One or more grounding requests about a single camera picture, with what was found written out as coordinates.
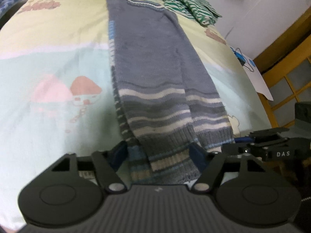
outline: glass pane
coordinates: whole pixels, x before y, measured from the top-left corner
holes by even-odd
[[[273,111],[276,121],[279,127],[284,126],[290,121],[295,119],[295,103],[296,99],[290,100],[288,103],[284,104],[282,107]]]
[[[309,60],[304,60],[299,66],[288,74],[295,90],[301,89],[311,81],[311,64]]]
[[[311,88],[307,88],[306,90],[302,91],[298,95],[298,97],[301,102],[310,102],[311,101]]]
[[[282,100],[285,100],[287,97],[293,94],[285,78],[280,80],[273,87],[269,88],[269,90],[273,97],[273,102],[269,101],[271,107],[275,106],[276,104],[280,103]]]

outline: green striped clothing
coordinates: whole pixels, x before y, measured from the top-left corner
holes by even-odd
[[[215,24],[221,17],[206,0],[163,0],[164,6],[186,18],[197,20],[202,26]]]

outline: black cable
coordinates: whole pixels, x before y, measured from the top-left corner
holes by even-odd
[[[248,67],[248,66],[245,66],[245,65],[242,65],[242,66],[245,66],[248,70],[250,70],[252,73],[255,71],[254,68],[252,67],[252,65],[248,62],[248,59],[244,57],[242,51],[240,48],[236,48],[236,50],[234,52],[237,52],[237,50],[240,50],[240,54],[242,55],[242,57],[247,61],[247,64],[251,67],[251,69]]]

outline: yellow wooden door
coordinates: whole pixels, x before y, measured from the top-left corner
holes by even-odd
[[[311,35],[263,75],[274,101],[260,100],[271,126],[294,125],[294,104],[311,101]]]

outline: knitted fabric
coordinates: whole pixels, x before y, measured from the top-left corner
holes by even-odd
[[[188,145],[233,141],[213,81],[176,15],[150,1],[107,0],[114,99],[134,182],[199,176]]]
[[[197,20],[202,26],[215,24],[221,17],[206,0],[163,0],[164,6],[186,18]]]

